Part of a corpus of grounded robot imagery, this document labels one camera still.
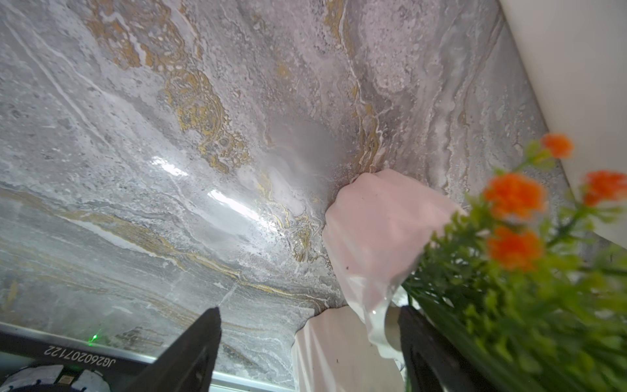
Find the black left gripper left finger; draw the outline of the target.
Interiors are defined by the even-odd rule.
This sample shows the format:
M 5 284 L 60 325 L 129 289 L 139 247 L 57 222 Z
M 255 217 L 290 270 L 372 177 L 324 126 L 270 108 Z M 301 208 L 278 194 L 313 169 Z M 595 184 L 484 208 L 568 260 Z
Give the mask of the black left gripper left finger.
M 127 390 L 208 392 L 221 335 L 220 310 L 205 311 Z

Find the orange flower plant white pot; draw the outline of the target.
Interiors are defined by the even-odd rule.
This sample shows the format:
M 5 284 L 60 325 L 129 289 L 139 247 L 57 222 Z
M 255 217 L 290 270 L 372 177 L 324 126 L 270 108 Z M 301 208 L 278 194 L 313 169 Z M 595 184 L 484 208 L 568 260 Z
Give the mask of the orange flower plant white pot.
M 323 244 L 346 306 L 311 318 L 292 346 L 299 391 L 411 391 L 398 318 L 424 317 L 493 391 L 626 388 L 626 252 L 583 256 L 597 222 L 626 206 L 626 175 L 587 173 L 581 198 L 549 216 L 528 168 L 571 157 L 564 135 L 527 147 L 461 208 L 386 169 L 343 187 Z

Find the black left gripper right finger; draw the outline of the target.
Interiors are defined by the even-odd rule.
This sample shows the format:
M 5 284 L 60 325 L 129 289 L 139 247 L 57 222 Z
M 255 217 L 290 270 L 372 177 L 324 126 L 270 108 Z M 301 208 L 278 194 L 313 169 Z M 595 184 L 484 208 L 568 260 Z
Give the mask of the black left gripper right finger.
M 398 326 L 411 391 L 495 390 L 419 310 L 402 307 Z

